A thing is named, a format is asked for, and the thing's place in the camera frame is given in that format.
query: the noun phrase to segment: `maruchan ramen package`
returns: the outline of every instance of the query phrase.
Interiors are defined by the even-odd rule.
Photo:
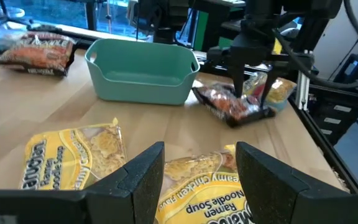
[[[268,108],[261,108],[254,96],[236,98],[234,87],[223,83],[192,88],[197,100],[230,127],[271,116]]]
[[[252,223],[237,173],[235,146],[165,163],[154,224]]]
[[[49,32],[16,32],[0,39],[0,66],[41,75],[67,76],[76,42]]]
[[[251,76],[244,82],[243,94],[260,99],[265,88],[266,79],[267,74],[265,72],[256,72],[256,75]],[[277,78],[267,94],[265,105],[276,113],[280,112],[287,105],[287,99],[295,87],[296,83],[284,78]]]
[[[20,189],[81,190],[126,162],[117,119],[37,134],[25,147]]]

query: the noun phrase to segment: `plastic bin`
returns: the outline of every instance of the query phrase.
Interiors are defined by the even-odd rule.
[[[113,101],[181,105],[200,69],[184,47],[116,39],[95,41],[85,60],[96,94]]]

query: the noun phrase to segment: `maruchan logo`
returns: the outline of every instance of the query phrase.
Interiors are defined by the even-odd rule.
[[[58,46],[58,47],[67,47],[68,41],[67,40],[40,40],[34,39],[31,41],[32,45],[51,45],[51,46]]]
[[[233,212],[218,220],[211,220],[208,224],[255,224],[247,202],[245,202],[244,208],[245,209],[241,211]]]
[[[40,182],[40,171],[44,163],[46,140],[37,143],[32,148],[31,158],[26,162],[22,189],[36,190]]]

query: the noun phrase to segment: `wooden table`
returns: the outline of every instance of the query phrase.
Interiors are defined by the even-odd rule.
[[[165,160],[219,150],[245,141],[313,177],[341,188],[306,128],[288,105],[276,118],[231,129],[198,104],[192,93],[184,106],[118,103],[97,98],[84,51],[66,78],[16,73],[0,68],[0,189],[21,179],[24,146],[33,134],[106,123],[117,117],[131,159],[165,141]],[[196,84],[216,77],[200,73]]]

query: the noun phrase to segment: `creamy chicken flavor ramen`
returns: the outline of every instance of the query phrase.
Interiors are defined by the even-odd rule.
[[[235,146],[167,162],[154,223],[252,223],[237,173]]]
[[[126,162],[116,119],[111,124],[37,134],[25,148],[20,189],[81,190]]]

